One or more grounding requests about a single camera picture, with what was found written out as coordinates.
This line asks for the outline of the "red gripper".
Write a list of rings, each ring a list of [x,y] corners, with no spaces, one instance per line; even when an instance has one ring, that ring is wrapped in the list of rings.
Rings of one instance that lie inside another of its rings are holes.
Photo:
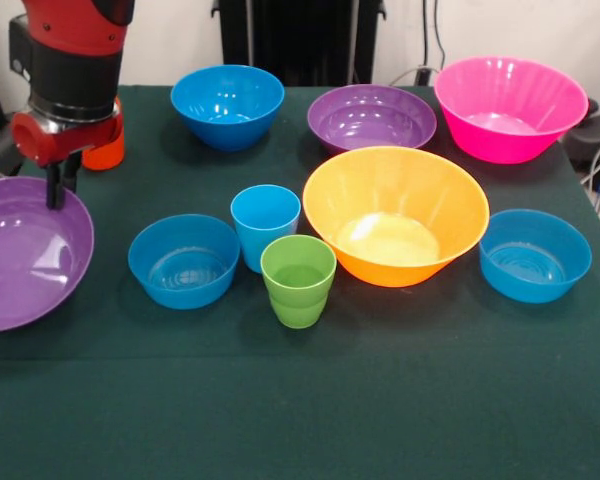
[[[113,114],[98,122],[61,122],[37,111],[18,112],[11,120],[12,137],[19,152],[39,167],[46,167],[46,206],[61,207],[59,162],[64,162],[61,182],[75,193],[77,175],[82,166],[82,152],[113,142],[123,128],[123,114],[118,106]]]

